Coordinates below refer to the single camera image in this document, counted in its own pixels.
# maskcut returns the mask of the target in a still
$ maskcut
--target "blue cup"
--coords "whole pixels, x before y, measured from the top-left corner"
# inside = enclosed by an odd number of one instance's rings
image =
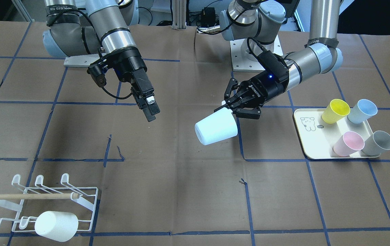
[[[360,124],[377,114],[377,106],[370,100],[361,99],[348,114],[348,119],[354,124]]]

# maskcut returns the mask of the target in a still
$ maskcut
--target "plastic cup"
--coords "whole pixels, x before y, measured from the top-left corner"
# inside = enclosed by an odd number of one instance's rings
[[[203,145],[210,145],[237,135],[232,110],[222,108],[195,124],[195,133]]]
[[[364,146],[365,142],[357,132],[348,131],[334,144],[333,151],[338,156],[345,157],[362,150]]]
[[[324,110],[323,121],[328,124],[333,124],[338,120],[346,117],[350,113],[350,106],[340,99],[331,100],[329,106]]]
[[[34,229],[42,237],[66,242],[78,230],[78,218],[72,213],[46,211],[37,217]]]
[[[377,106],[370,100],[361,99],[348,114],[348,120],[359,124],[377,114]]]
[[[376,131],[365,141],[363,152],[368,156],[376,156],[390,150],[390,135],[384,131]]]

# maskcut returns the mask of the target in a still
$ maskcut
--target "tray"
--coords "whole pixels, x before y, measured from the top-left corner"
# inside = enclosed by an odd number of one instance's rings
[[[295,127],[298,131],[304,153],[310,159],[357,159],[376,158],[368,156],[362,151],[357,151],[346,157],[340,157],[333,151],[333,145],[347,131],[355,131],[363,140],[373,134],[368,121],[354,124],[347,117],[334,124],[325,123],[321,115],[324,109],[297,109],[294,112]]]

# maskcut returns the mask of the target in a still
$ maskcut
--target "wooden dowel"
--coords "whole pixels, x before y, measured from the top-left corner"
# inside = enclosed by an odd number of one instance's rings
[[[26,200],[40,200],[40,199],[70,199],[71,193],[44,193],[44,194],[0,194],[0,200],[9,199],[26,199]],[[74,193],[73,199],[78,199],[80,194]]]

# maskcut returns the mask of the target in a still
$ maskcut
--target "drying rack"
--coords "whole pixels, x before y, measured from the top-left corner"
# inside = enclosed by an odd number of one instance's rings
[[[35,187],[25,187],[20,184],[20,175],[16,174],[11,181],[11,185],[19,189],[22,194],[0,194],[0,207],[16,211],[15,218],[0,218],[0,224],[3,221],[12,221],[12,232],[35,232],[35,230],[25,230],[28,223],[34,223],[37,217],[34,216],[22,216],[23,204],[25,200],[40,200],[40,199],[70,199],[75,203],[87,208],[92,212],[90,220],[78,220],[78,222],[89,223],[89,228],[84,230],[77,230],[78,232],[90,232],[92,230],[93,219],[95,218],[96,203],[98,200],[98,188],[97,187],[75,187],[69,183],[69,174],[64,173],[61,176],[60,184],[63,187],[47,187],[43,185],[43,175],[36,177],[34,182]],[[61,191],[71,191],[71,193],[64,193]],[[90,202],[85,197],[94,198],[94,202]],[[20,203],[14,203],[6,199],[20,199]]]

